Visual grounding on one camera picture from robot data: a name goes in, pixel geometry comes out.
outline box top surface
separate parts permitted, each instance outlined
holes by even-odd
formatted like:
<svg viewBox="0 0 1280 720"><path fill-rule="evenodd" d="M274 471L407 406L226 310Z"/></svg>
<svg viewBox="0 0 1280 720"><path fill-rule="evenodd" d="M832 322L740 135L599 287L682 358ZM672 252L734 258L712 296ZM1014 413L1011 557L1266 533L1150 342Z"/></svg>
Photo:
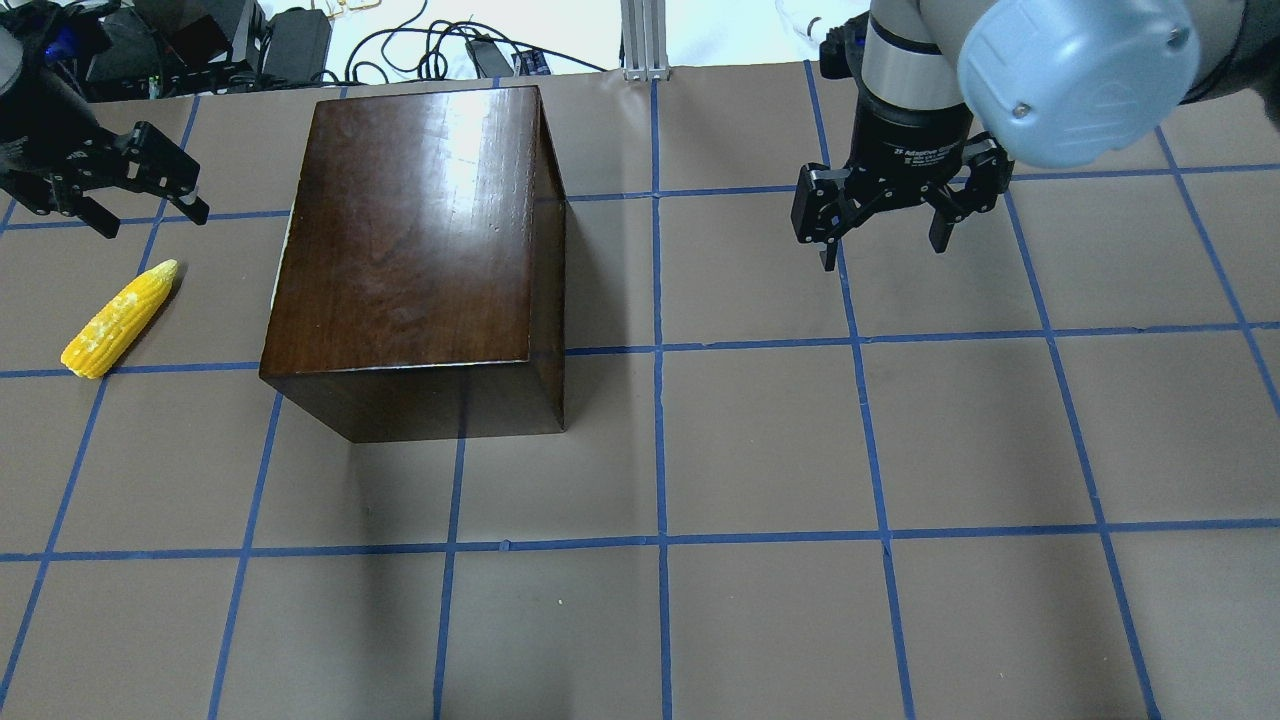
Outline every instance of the box top surface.
<svg viewBox="0 0 1280 720"><path fill-rule="evenodd" d="M261 374L527 360L541 123L530 87L317 104Z"/></svg>

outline white floor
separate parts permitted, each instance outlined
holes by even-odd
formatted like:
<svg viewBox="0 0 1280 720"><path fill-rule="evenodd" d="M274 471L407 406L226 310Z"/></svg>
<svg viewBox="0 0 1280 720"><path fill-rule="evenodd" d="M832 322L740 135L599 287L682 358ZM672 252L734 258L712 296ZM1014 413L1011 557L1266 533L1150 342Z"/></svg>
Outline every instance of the white floor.
<svg viewBox="0 0 1280 720"><path fill-rule="evenodd" d="M268 17L303 4L303 0L260 0ZM376 0L347 0L348 8ZM315 0L316 8L338 8L338 0ZM805 37L814 18L813 35L819 41L828 27L867 10L869 0L698 0L667 4L667 53L672 65L744 65L786 63L817 58L818 45ZM420 8L419 0L381 0L367 9L351 10L333 22L329 69L343 76L351 50L365 36L396 27ZM474 19L493 26L512 40L581 58L604 68L618 67L621 4L617 0L548 0L527 3L500 0L431 0L428 12L411 27L425 28L431 20ZM401 67L411 67L424 54L421 36L398 36L388 55ZM376 61L392 79L396 73L379 55L381 38L365 45L357 59ZM475 69L461 40L445 42L451 78L474 78ZM585 72L558 58L549 58L556 74ZM362 70L361 81L380 82L376 72Z"/></svg>

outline yellow corn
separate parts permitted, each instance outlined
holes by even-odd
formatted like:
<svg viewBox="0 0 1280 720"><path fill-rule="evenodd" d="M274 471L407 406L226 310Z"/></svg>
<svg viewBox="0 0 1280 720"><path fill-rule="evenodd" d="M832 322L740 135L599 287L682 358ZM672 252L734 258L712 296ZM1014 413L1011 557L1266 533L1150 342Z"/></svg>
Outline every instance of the yellow corn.
<svg viewBox="0 0 1280 720"><path fill-rule="evenodd" d="M82 378L105 375L160 309L177 274L178 261L165 260L124 286L67 346L63 365Z"/></svg>

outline dark brown wooden box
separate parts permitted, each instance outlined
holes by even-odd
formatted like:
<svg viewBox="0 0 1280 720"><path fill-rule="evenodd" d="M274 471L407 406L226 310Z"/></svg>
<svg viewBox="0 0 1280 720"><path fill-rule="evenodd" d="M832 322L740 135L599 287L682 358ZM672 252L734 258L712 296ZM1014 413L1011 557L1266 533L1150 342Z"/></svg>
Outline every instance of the dark brown wooden box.
<svg viewBox="0 0 1280 720"><path fill-rule="evenodd" d="M316 105L264 380L353 442L561 432L563 320L536 87Z"/></svg>

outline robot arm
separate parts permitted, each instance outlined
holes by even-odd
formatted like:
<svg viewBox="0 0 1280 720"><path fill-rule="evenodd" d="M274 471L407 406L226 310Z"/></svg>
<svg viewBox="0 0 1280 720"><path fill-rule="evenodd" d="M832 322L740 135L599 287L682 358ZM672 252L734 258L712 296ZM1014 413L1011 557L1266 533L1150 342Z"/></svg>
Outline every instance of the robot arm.
<svg viewBox="0 0 1280 720"><path fill-rule="evenodd" d="M832 270L877 213L931 205L942 252L1014 160L1088 164L1179 102L1253 86L1280 122L1280 0L873 0L828 33L820 70L858 82L852 147L840 169L801 168L791 220ZM969 138L974 115L987 132Z"/></svg>
<svg viewBox="0 0 1280 720"><path fill-rule="evenodd" d="M37 215L78 217L106 237L115 237L120 220L84 195L102 187L165 197L204 224L200 164L151 123L125 135L102 128L54 72L59 53L109 44L100 33L83 6L32 0L0 13L0 190Z"/></svg>

